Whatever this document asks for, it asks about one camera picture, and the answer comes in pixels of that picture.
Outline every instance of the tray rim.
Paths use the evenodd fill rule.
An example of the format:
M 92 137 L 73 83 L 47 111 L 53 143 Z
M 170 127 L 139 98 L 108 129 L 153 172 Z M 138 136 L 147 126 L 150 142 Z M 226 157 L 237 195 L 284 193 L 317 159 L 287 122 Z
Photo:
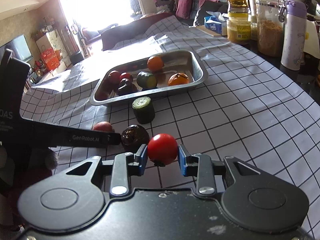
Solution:
M 104 101 L 96 101 L 94 99 L 94 95 L 97 92 L 97 90 L 98 90 L 102 80 L 106 76 L 107 72 L 109 72 L 111 69 L 113 69 L 113 68 L 115 68 L 115 67 L 117 67 L 119 65 L 124 65 L 124 64 L 128 64 L 128 63 L 133 62 L 133 61 L 129 61 L 127 63 L 116 65 L 113 68 L 111 68 L 111 69 L 109 69 L 109 70 L 107 70 L 105 72 L 105 74 L 100 78 L 100 80 L 98 81 L 97 85 L 95 86 L 93 92 L 90 95 L 90 100 L 89 100 L 90 104 L 92 104 L 93 106 L 101 106 L 101 105 L 107 105 L 107 104 L 119 102 L 119 101 L 122 101 L 122 100 L 135 99 L 135 98 L 148 96 L 148 95 L 151 95 L 151 94 L 157 94 L 157 93 L 161 93 L 161 92 L 169 92 L 169 91 L 173 91 L 173 90 L 188 89 L 188 88 L 192 88 L 192 87 L 195 87 L 197 85 L 200 85 L 204 81 L 206 81 L 208 76 L 209 76 L 208 71 L 204 67 L 204 64 L 203 64 L 202 60 L 200 59 L 199 55 L 195 51 L 191 51 L 191 50 L 187 50 L 187 49 L 175 49 L 175 50 L 170 50 L 170 51 L 167 51 L 167 52 L 161 52 L 161 53 L 153 54 L 153 55 L 151 55 L 149 57 L 158 56 L 158 55 L 165 54 L 165 53 L 177 52 L 177 51 L 185 51 L 185 52 L 191 53 L 192 57 L 195 57 L 196 61 L 198 62 L 199 66 L 200 66 L 200 69 L 202 70 L 202 76 L 197 81 L 194 81 L 194 82 L 191 82 L 191 83 L 188 83 L 188 84 L 183 84 L 183 85 L 176 85 L 176 86 L 171 86 L 171 87 L 164 87 L 164 88 L 158 88 L 158 89 L 152 89 L 152 90 L 146 90 L 146 91 L 139 91 L 139 92 L 132 93 L 132 94 L 129 94 L 129 95 L 109 98 L 109 99 L 106 99 Z

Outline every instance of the pink cloth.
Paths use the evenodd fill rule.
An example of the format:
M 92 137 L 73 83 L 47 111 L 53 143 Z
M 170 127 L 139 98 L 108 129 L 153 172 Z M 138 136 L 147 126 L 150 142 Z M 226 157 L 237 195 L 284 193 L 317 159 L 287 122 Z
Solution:
M 203 3 L 207 0 L 199 0 L 199 8 L 203 5 Z M 219 2 L 219 0 L 209 0 L 211 2 Z
M 189 19 L 192 0 L 179 0 L 176 16 L 183 19 Z

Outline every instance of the metal screw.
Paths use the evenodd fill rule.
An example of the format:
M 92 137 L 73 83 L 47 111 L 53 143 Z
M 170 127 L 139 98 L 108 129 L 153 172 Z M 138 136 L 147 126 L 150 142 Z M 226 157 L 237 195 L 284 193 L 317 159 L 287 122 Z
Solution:
M 165 197 L 167 197 L 167 194 L 166 194 L 166 193 L 160 193 L 160 194 L 159 194 L 159 197 L 160 197 L 160 198 L 165 198 Z
M 127 193 L 128 189 L 125 186 L 115 186 L 111 189 L 111 193 L 114 195 L 122 195 Z
M 204 194 L 204 195 L 211 195 L 215 192 L 213 187 L 201 187 L 199 189 L 199 193 Z

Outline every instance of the television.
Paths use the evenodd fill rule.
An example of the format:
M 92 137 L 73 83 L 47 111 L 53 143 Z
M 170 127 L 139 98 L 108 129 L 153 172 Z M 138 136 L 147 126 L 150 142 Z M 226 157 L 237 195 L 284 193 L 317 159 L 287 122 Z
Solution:
M 9 41 L 7 44 L 1 46 L 0 59 L 3 57 L 5 49 L 11 49 L 13 51 L 12 56 L 24 62 L 32 59 L 32 55 L 24 35 L 20 35 L 14 38 L 12 41 Z

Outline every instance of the white thermos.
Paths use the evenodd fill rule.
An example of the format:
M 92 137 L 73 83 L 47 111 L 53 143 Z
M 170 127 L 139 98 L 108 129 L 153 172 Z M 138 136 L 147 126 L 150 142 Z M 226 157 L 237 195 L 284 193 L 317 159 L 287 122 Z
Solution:
M 281 64 L 291 70 L 299 70 L 304 48 L 307 9 L 303 2 L 286 1 L 284 44 Z

